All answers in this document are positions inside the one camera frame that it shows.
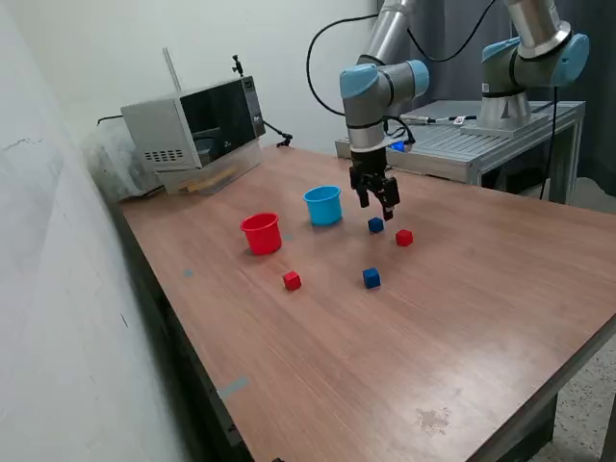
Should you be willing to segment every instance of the speckled floor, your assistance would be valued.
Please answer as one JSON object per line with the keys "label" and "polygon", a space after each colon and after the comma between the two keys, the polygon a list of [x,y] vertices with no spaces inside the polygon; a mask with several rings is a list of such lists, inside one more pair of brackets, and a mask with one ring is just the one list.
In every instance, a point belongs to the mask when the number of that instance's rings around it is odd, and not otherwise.
{"label": "speckled floor", "polygon": [[[529,195],[537,195],[535,190]],[[578,207],[616,214],[616,198],[587,178],[577,180]],[[562,390],[554,440],[533,462],[597,462],[616,392],[616,337],[612,338]]]}

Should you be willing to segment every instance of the red cube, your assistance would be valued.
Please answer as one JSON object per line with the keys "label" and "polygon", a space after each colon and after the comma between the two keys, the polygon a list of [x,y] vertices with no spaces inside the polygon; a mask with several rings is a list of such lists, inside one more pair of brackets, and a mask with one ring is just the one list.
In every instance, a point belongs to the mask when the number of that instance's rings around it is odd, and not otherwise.
{"label": "red cube", "polygon": [[288,272],[282,279],[285,281],[285,287],[289,292],[296,291],[301,287],[301,279],[299,279],[299,274],[295,271]]}
{"label": "red cube", "polygon": [[396,233],[396,243],[402,247],[407,247],[413,243],[413,233],[408,229],[400,229]]}

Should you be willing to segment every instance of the wooden table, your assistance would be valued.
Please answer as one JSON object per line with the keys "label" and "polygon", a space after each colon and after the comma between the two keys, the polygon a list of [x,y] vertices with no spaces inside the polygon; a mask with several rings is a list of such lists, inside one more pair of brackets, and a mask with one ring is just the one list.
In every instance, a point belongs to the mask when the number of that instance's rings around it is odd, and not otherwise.
{"label": "wooden table", "polygon": [[[380,208],[359,208],[347,161],[266,153],[214,196],[123,206],[255,460],[496,460],[614,333],[616,217],[397,172],[370,235]],[[319,184],[343,188],[336,226],[309,223]],[[255,257],[239,223],[262,211],[284,243]]]}

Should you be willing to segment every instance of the metal table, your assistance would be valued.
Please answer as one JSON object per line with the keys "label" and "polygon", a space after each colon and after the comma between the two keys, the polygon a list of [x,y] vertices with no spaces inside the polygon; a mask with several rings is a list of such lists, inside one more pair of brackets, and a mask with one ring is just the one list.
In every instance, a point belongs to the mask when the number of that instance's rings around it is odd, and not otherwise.
{"label": "metal table", "polygon": [[[390,166],[417,173],[481,186],[485,173],[504,165],[533,147],[549,140],[552,111],[549,102],[531,102],[533,111],[546,116],[535,129],[514,139],[465,135],[459,126],[412,125],[417,142],[412,153],[388,149]],[[552,159],[550,201],[569,204],[573,200],[578,173],[579,145],[586,103],[561,101],[556,119],[556,143]],[[412,113],[441,118],[477,115],[480,101],[437,101]],[[348,140],[336,141],[338,157],[349,159]]]}

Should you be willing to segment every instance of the white wall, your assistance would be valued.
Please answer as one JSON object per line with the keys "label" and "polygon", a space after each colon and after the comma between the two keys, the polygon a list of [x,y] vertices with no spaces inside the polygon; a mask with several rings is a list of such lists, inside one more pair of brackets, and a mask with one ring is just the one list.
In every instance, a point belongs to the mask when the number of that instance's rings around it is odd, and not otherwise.
{"label": "white wall", "polygon": [[188,460],[116,231],[1,2],[0,43],[0,460]]}
{"label": "white wall", "polygon": [[[239,54],[266,119],[295,135],[294,145],[322,152],[335,152],[346,128],[308,90],[308,44],[329,22],[376,11],[375,0],[5,1],[77,141],[120,106],[173,91],[168,46],[185,89],[230,78],[231,55]],[[316,88],[339,110],[338,75],[355,63],[371,26],[338,26],[315,49]]]}

